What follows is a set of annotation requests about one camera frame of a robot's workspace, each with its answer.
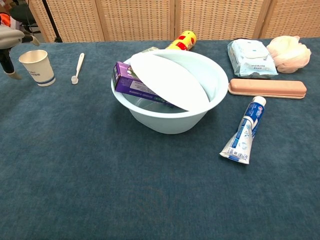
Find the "toothpaste tube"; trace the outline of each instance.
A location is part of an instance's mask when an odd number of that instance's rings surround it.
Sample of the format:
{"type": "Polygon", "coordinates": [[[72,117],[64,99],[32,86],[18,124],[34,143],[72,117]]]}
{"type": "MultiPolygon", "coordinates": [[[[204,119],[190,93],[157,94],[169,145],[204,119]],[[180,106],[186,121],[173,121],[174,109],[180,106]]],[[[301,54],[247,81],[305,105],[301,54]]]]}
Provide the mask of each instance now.
{"type": "Polygon", "coordinates": [[[255,96],[245,111],[238,131],[225,145],[220,155],[230,160],[249,164],[252,142],[255,138],[260,119],[262,118],[266,99],[255,96]]]}

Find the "white paper cup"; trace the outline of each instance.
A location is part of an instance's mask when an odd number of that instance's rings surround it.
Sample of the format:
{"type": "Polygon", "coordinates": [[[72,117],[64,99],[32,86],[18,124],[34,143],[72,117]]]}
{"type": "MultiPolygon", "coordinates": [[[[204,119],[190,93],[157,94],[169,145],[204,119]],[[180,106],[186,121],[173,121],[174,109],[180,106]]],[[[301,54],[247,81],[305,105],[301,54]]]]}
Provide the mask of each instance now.
{"type": "Polygon", "coordinates": [[[56,81],[46,51],[27,51],[19,57],[19,62],[23,64],[40,87],[50,86],[56,81]]]}

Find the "wicker folding screen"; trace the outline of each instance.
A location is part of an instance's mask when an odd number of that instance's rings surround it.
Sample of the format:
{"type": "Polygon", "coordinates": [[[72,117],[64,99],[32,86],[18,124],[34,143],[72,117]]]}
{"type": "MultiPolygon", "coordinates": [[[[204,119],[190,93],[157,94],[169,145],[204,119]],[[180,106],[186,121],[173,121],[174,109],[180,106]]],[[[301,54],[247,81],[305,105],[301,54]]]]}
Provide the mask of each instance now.
{"type": "Polygon", "coordinates": [[[42,36],[46,42],[53,43],[55,41],[55,31],[52,28],[50,19],[46,12],[45,6],[42,0],[29,1],[29,7],[32,15],[42,33],[42,36]]]}
{"type": "Polygon", "coordinates": [[[175,36],[199,40],[258,38],[270,0],[175,0],[175,36]]]}
{"type": "Polygon", "coordinates": [[[175,0],[96,0],[106,41],[173,40],[175,0]]]}
{"type": "Polygon", "coordinates": [[[63,42],[101,42],[104,34],[95,0],[48,0],[63,42]]]}
{"type": "Polygon", "coordinates": [[[260,37],[320,37],[320,0],[272,0],[260,37]]]}

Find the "red and yellow can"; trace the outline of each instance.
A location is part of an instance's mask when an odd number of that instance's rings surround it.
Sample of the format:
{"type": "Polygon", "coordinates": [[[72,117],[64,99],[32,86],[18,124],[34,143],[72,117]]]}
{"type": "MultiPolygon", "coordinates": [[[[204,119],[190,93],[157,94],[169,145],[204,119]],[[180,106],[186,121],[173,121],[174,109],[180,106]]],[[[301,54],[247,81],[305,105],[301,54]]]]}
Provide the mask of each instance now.
{"type": "Polygon", "coordinates": [[[190,50],[196,44],[197,38],[193,31],[184,31],[166,49],[190,50]]]}

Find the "toothpaste box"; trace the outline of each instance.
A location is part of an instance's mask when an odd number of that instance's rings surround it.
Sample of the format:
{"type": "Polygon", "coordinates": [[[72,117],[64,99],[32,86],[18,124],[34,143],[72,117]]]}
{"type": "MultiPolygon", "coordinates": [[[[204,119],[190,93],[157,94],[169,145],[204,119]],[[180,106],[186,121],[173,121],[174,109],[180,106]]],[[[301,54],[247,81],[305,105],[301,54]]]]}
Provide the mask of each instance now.
{"type": "Polygon", "coordinates": [[[131,66],[123,62],[117,61],[112,74],[115,91],[129,94],[136,97],[149,99],[155,102],[174,106],[170,102],[158,96],[155,92],[150,90],[134,73],[131,66]]]}

